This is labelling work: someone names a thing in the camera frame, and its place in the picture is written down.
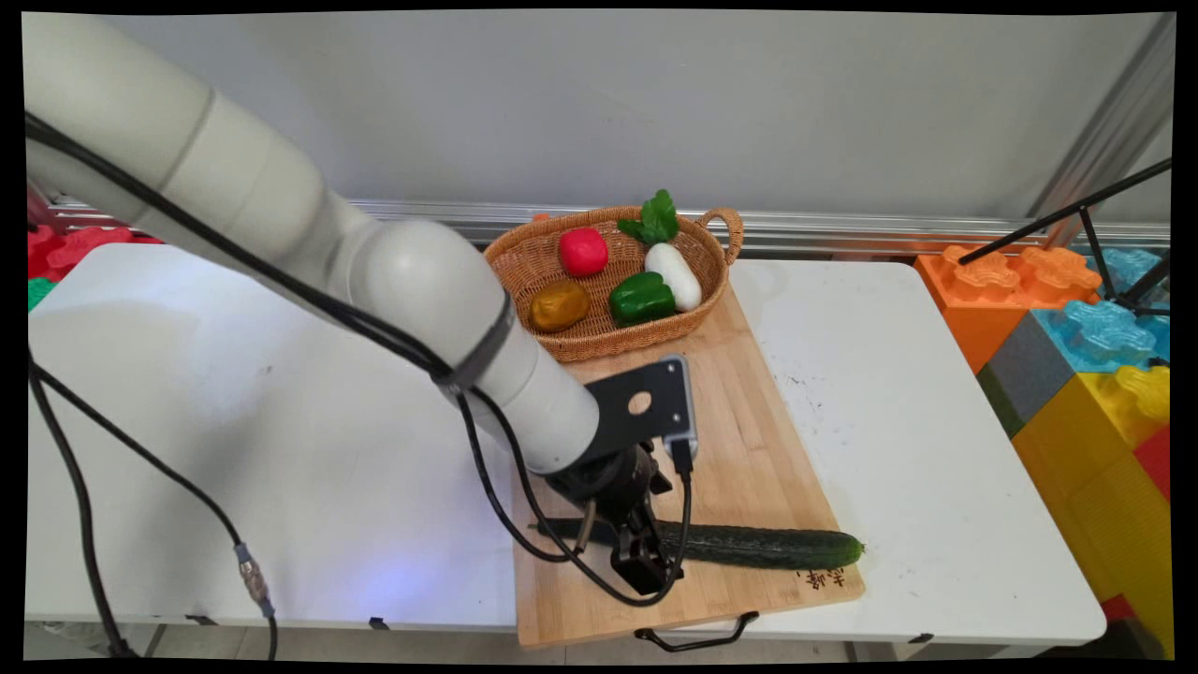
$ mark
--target green bell pepper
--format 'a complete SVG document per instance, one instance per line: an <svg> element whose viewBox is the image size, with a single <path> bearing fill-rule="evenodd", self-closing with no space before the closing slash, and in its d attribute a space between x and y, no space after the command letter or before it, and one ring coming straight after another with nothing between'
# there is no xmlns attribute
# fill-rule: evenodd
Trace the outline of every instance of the green bell pepper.
<svg viewBox="0 0 1198 674"><path fill-rule="evenodd" d="M611 315L621 327L673 315L673 290L661 274L643 271L624 279L607 297Z"/></svg>

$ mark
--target white wall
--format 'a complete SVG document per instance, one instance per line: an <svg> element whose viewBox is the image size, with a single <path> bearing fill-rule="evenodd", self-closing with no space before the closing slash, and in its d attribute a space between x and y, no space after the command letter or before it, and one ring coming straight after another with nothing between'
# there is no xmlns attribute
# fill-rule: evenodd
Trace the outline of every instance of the white wall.
<svg viewBox="0 0 1198 674"><path fill-rule="evenodd" d="M351 198L1025 214L1157 14L109 17Z"/></svg>
<svg viewBox="0 0 1198 674"><path fill-rule="evenodd" d="M1173 117L1164 123L1127 175L1173 156ZM1102 221L1172 221L1169 199L1173 195L1173 171L1164 172L1136 187L1115 194L1094 211Z"/></svg>

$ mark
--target white table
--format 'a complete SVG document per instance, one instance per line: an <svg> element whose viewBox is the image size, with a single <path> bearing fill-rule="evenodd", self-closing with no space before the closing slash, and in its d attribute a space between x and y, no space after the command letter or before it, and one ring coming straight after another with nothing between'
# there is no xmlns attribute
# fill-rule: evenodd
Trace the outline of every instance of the white table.
<svg viewBox="0 0 1198 674"><path fill-rule="evenodd" d="M864 597L763 615L745 638L927 633L1029 655L1102 634L913 268L740 260L732 284L842 529L867 546ZM43 368L223 505L280 625L514 630L512 542L458 412L413 368L167 245L92 251L30 314L29 334ZM260 625L208 511L50 397L87 479L117 619ZM29 406L25 615L95 620L74 497ZM508 475L503 450L484 450ZM495 482L509 504L508 480Z"/></svg>

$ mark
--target green leaves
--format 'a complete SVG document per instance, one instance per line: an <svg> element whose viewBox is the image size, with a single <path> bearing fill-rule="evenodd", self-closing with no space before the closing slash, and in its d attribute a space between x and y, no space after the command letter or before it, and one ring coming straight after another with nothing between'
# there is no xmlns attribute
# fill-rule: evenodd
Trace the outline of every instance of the green leaves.
<svg viewBox="0 0 1198 674"><path fill-rule="evenodd" d="M622 219L616 223L621 231L649 245L670 241L678 233L678 211L665 189L658 189L652 199L641 206L641 219Z"/></svg>

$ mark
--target black band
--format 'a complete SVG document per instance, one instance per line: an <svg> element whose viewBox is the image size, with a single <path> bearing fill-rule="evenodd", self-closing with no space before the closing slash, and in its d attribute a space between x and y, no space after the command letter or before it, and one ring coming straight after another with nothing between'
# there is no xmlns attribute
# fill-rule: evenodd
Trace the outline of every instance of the black band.
<svg viewBox="0 0 1198 674"><path fill-rule="evenodd" d="M503 306L500 309L500 316L495 318L495 322L486 328L483 334L483 339L478 341L478 345L466 356L466 358L458 364L458 368L453 370L449 375L444 377L434 377L432 383L442 389L447 389L450 394L460 394L462 391L468 391L478 378L482 377L483 371L486 370L491 362L495 360L495 354L500 352L500 347L503 346L503 341L507 339L508 330L512 329L512 323L516 320L515 306L512 304L512 295L507 291L503 292Z"/></svg>

